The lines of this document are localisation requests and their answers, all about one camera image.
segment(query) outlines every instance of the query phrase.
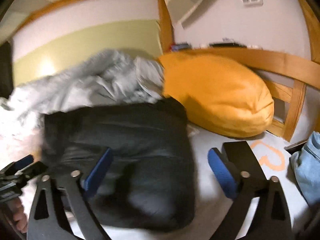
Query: wooden bed frame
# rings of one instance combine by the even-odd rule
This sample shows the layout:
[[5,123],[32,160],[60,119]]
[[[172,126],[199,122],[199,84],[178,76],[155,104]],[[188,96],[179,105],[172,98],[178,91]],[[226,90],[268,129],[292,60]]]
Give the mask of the wooden bed frame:
[[[81,0],[60,0],[33,12],[17,31],[42,15],[79,1]],[[251,68],[273,72],[294,79],[293,88],[264,80],[274,98],[290,104],[285,122],[282,123],[273,119],[271,126],[268,128],[268,131],[287,141],[291,140],[297,126],[304,103],[306,86],[310,85],[320,89],[320,65],[318,64],[320,63],[320,24],[307,2],[305,0],[299,0],[299,2],[308,26],[313,61],[281,52],[244,48],[211,48],[186,51],[190,54],[211,53],[229,57]],[[161,46],[163,52],[168,52],[170,45],[173,44],[170,15],[164,0],[158,0],[158,8]]]

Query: light blue jeans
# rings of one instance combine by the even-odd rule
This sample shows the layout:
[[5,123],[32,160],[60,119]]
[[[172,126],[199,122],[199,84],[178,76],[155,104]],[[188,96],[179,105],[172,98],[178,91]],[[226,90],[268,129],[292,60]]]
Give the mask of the light blue jeans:
[[320,203],[320,134],[313,132],[301,151],[292,154],[291,167],[309,206]]

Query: yellow pillow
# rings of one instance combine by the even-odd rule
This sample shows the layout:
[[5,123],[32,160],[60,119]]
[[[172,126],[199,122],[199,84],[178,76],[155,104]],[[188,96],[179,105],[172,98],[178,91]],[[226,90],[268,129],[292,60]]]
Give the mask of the yellow pillow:
[[263,80],[229,58],[176,52],[163,55],[164,96],[178,100],[188,119],[215,133],[249,137],[271,124],[274,102]]

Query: green wall stripe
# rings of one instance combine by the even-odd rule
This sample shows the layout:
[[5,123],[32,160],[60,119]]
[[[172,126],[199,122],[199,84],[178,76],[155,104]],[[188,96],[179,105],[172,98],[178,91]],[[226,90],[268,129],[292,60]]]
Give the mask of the green wall stripe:
[[105,48],[119,49],[132,57],[159,57],[162,54],[159,32],[157,20],[133,20],[70,33],[14,62],[14,85],[61,72]]

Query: orange heart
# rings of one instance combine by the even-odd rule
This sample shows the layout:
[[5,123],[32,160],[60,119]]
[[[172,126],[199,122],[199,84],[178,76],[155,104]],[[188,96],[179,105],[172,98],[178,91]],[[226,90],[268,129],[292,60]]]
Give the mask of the orange heart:
[[257,145],[262,144],[265,147],[267,147],[269,150],[273,151],[276,155],[278,155],[278,157],[280,158],[281,164],[280,165],[274,165],[272,164],[269,159],[268,156],[262,156],[259,160],[259,164],[260,166],[262,165],[266,165],[267,167],[269,167],[270,169],[272,169],[273,171],[284,171],[285,170],[285,158],[284,158],[284,154],[282,152],[280,152],[278,149],[275,149],[273,147],[271,147],[268,144],[265,144],[264,142],[262,142],[261,140],[255,141],[254,143],[252,143],[250,145],[250,148],[253,150],[253,148],[255,148]]

